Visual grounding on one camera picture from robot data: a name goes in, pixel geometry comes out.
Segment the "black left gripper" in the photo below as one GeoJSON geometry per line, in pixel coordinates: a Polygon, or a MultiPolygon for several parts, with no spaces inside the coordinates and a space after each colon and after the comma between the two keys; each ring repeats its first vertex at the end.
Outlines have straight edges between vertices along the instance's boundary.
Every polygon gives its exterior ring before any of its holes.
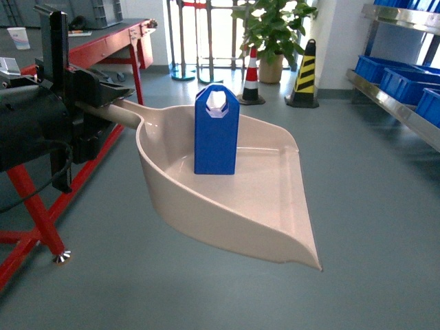
{"type": "Polygon", "coordinates": [[[69,133],[73,137],[71,140],[73,162],[82,164],[96,159],[116,123],[102,118],[92,118],[77,107],[76,103],[83,102],[98,107],[128,98],[135,93],[135,90],[110,82],[100,82],[97,75],[70,62],[65,69],[65,82],[64,98],[57,96],[50,89],[51,83],[48,86],[42,82],[41,84],[65,105],[69,133]]]}

